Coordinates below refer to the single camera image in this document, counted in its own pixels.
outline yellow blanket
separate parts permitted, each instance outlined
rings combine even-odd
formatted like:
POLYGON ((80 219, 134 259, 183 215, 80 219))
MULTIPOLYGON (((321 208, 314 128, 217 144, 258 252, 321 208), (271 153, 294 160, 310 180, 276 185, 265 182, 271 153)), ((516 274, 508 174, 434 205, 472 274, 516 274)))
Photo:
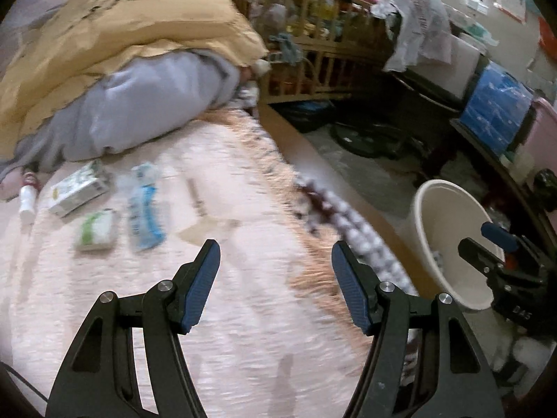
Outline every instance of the yellow blanket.
POLYGON ((211 49, 237 66, 267 53, 232 0, 68 0, 0 83, 0 157, 134 57, 184 48, 211 49))

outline cord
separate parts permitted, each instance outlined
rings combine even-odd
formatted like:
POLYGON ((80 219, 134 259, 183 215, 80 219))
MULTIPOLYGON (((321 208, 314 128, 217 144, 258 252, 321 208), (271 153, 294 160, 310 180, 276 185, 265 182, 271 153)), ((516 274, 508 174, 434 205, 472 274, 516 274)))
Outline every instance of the cord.
POLYGON ((22 381, 33 393, 35 393, 38 397, 40 397, 44 402, 48 402, 48 398, 41 393, 40 391, 38 391, 37 388, 35 388, 33 385, 31 385, 31 383, 29 383, 25 377, 23 377, 21 374, 19 374, 14 368, 12 368, 9 364, 5 364, 4 362, 0 362, 0 364, 2 366, 5 367, 6 371, 9 372, 10 374, 16 376, 20 381, 22 381))

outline green packet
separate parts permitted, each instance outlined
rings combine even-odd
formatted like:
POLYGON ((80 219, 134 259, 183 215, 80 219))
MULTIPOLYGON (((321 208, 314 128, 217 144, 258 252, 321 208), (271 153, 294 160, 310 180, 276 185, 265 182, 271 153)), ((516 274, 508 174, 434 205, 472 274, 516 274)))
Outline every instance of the green packet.
POLYGON ((79 251, 113 248, 118 236, 117 217, 118 213, 114 209, 103 209, 85 216, 74 248, 79 251))

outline blue gripper pad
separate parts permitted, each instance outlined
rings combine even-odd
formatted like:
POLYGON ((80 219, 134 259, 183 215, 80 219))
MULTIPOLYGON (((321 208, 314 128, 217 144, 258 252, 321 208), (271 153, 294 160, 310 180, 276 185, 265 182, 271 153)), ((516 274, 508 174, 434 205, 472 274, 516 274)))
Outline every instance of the blue gripper pad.
POLYGON ((182 329, 186 333, 191 330, 192 326, 199 323, 220 263, 221 249, 217 243, 214 243, 203 259, 186 295, 185 312, 182 318, 182 329))
POLYGON ((336 280, 339 282, 354 324, 364 334, 369 334, 371 323, 369 321, 367 296, 341 248, 341 242, 332 246, 331 261, 336 280))
POLYGON ((501 247, 505 253, 514 253, 519 249, 516 236, 509 234, 497 224, 485 222, 481 232, 483 237, 501 247))

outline white plastic bag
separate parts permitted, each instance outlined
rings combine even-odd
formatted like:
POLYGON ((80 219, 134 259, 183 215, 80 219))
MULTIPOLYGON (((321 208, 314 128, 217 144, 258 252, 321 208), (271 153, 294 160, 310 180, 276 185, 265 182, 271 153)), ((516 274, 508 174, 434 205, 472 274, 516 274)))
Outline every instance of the white plastic bag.
POLYGON ((385 71, 404 72, 407 66, 418 64, 421 57, 450 64, 450 24, 441 0, 380 0, 371 7, 375 17, 385 19, 390 33, 397 12, 402 24, 385 71))
POLYGON ((153 248, 166 239, 167 224, 162 203, 155 199, 160 172, 151 162, 132 168, 132 173, 119 177, 116 187, 127 196, 127 223, 134 251, 153 248))

